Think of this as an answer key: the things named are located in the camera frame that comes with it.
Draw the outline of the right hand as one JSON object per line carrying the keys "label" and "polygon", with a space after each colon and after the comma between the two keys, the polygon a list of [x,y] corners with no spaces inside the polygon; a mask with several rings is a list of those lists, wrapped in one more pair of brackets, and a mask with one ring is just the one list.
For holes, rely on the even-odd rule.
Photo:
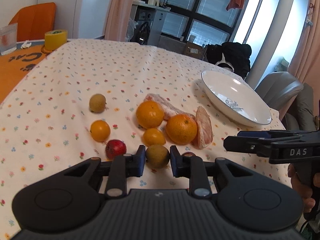
{"label": "right hand", "polygon": [[288,177],[291,179],[292,188],[298,192],[304,203],[304,213],[310,213],[312,208],[315,206],[316,201],[311,198],[312,189],[302,184],[297,176],[295,168],[292,164],[288,166]]}

